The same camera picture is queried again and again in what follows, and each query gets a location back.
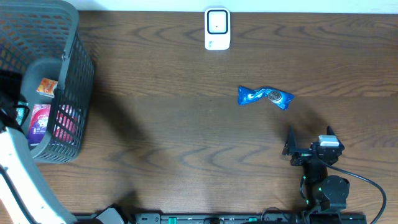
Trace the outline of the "teal green snack packet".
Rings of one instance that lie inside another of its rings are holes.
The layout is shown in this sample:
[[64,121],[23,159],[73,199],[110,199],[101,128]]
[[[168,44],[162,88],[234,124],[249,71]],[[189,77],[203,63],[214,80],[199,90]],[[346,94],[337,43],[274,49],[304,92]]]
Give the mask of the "teal green snack packet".
[[30,113],[28,103],[19,101],[16,105],[16,111],[17,111],[16,121],[18,125],[22,126]]

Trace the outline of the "blue Oreo cookie pack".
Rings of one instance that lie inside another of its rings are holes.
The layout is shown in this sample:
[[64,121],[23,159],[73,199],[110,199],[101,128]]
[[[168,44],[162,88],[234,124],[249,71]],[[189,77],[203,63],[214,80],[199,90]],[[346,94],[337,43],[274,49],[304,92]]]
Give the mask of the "blue Oreo cookie pack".
[[294,95],[269,86],[255,90],[243,86],[238,88],[238,105],[247,105],[263,98],[267,98],[280,109],[287,110]]

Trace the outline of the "small orange snack box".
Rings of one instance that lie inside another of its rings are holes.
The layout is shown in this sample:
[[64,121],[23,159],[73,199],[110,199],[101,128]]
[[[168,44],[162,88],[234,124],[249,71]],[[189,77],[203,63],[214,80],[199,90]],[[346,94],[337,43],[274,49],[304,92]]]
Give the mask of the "small orange snack box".
[[37,87],[37,93],[42,96],[46,96],[49,98],[54,98],[54,91],[57,88],[58,81],[51,80],[48,78],[43,78]]

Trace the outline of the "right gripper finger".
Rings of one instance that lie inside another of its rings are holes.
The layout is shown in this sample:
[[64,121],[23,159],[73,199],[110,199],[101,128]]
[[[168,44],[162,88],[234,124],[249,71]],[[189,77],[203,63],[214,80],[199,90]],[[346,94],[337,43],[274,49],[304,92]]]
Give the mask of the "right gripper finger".
[[293,127],[290,127],[287,135],[287,140],[284,146],[284,152],[296,152],[296,150],[297,150],[297,145],[295,141],[294,130]]
[[326,141],[326,146],[328,147],[338,147],[340,149],[344,149],[345,146],[343,143],[338,139],[337,135],[335,134],[334,130],[331,126],[326,128],[326,133],[328,135],[328,139]]

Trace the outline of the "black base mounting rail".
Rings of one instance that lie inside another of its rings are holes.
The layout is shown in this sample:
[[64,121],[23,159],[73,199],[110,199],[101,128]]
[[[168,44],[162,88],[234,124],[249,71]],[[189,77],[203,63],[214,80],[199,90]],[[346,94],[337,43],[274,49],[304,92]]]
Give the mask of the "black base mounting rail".
[[291,217],[289,214],[270,212],[264,215],[245,214],[210,214],[210,215],[162,215],[159,213],[137,213],[121,220],[104,220],[103,223],[137,223],[137,224],[240,224],[240,223],[340,223],[366,224],[364,215],[311,214],[307,220]]

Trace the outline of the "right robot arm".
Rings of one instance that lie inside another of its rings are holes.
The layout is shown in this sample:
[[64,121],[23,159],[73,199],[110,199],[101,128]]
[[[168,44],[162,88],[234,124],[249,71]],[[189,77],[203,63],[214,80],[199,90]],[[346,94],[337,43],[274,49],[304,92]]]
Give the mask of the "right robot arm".
[[342,223],[350,183],[338,175],[328,175],[328,166],[338,161],[345,149],[331,127],[308,148],[299,148],[294,131],[289,129],[282,154],[290,156],[290,165],[303,168],[300,194],[307,207],[292,215],[290,223]]

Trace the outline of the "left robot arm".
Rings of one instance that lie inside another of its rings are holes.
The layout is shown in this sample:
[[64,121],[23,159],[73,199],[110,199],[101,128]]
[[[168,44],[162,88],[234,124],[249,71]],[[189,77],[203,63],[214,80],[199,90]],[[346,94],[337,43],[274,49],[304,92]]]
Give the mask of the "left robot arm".
[[75,216],[56,198],[16,120],[20,81],[20,74],[1,71],[1,201],[13,223],[131,223],[115,205],[92,215]]

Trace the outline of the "grey plastic mesh basket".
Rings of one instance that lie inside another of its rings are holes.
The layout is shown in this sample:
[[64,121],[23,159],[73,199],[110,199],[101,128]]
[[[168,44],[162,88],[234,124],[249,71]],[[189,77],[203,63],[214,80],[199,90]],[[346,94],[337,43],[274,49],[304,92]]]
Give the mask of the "grey plastic mesh basket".
[[[1,1],[1,70],[22,75],[21,101],[50,104],[45,136],[28,144],[37,162],[61,164],[77,158],[85,133],[95,68],[80,39],[79,13],[66,1]],[[55,97],[39,95],[43,78],[58,81]],[[73,141],[55,137],[57,113],[76,124]]]

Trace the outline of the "red purple snack bag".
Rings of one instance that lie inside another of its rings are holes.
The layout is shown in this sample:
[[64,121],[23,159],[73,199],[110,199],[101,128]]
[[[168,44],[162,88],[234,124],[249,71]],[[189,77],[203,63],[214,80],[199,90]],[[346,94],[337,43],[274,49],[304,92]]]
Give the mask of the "red purple snack bag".
[[[29,145],[39,145],[45,136],[50,115],[50,107],[50,104],[34,105],[27,137]],[[56,115],[56,121],[59,122],[61,126],[56,125],[54,127],[53,133],[55,137],[62,141],[73,141],[73,137],[68,132],[74,134],[76,131],[76,124],[71,119],[64,117],[64,114],[60,112]]]

